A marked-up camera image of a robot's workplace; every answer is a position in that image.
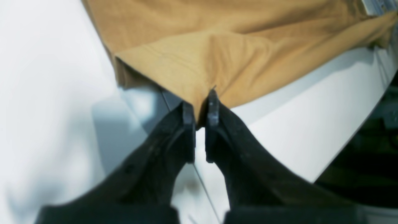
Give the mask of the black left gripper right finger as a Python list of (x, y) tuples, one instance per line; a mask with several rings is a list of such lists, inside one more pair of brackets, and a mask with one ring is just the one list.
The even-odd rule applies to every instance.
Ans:
[(225, 224), (367, 224), (362, 207), (317, 187), (271, 155), (215, 90), (207, 98), (206, 160), (225, 179)]

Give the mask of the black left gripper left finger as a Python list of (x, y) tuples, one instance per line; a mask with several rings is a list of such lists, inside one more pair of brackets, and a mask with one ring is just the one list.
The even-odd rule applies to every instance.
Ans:
[(195, 160), (193, 106), (182, 102), (105, 180), (63, 205), (46, 206), (37, 224), (179, 224), (175, 180)]

